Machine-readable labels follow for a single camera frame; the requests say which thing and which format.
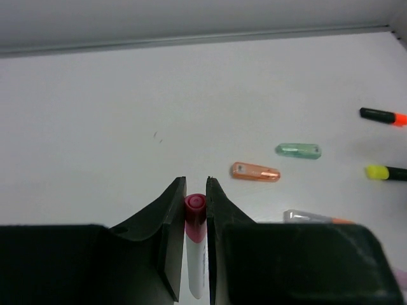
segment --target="white wall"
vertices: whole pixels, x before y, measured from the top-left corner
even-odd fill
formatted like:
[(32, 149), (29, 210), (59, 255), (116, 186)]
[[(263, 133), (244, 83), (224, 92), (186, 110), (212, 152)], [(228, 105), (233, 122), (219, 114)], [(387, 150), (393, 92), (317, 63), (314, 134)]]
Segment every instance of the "white wall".
[[(407, 130), (358, 115), (407, 113), (406, 83), (388, 32), (1, 59), (0, 224), (113, 226), (174, 177), (204, 193), (211, 175), (257, 221), (296, 208), (364, 224), (407, 269), (407, 182), (363, 172), (407, 168)], [(277, 156), (281, 142), (322, 158)], [(282, 178), (233, 180), (235, 161)], [(181, 304), (208, 304), (183, 263)]]
[(400, 7), (397, 13), (390, 21), (390, 26), (396, 31), (404, 43), (407, 41), (407, 1)]
[(389, 24), (404, 0), (2, 0), (0, 51)]

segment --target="white table surface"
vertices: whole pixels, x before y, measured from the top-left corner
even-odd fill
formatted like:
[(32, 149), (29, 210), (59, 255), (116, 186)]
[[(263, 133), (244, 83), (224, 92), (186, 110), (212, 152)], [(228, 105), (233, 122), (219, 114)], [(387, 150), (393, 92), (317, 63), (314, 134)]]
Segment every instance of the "white table surface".
[[(407, 52), (388, 32), (0, 60), (0, 223), (113, 226), (177, 176), (208, 175), (257, 221), (296, 208), (354, 220), (407, 269), (407, 129), (359, 117), (407, 112)], [(281, 142), (317, 143), (316, 161)], [(278, 168), (277, 183), (233, 180), (235, 161)], [(194, 302), (184, 254), (180, 304)]]

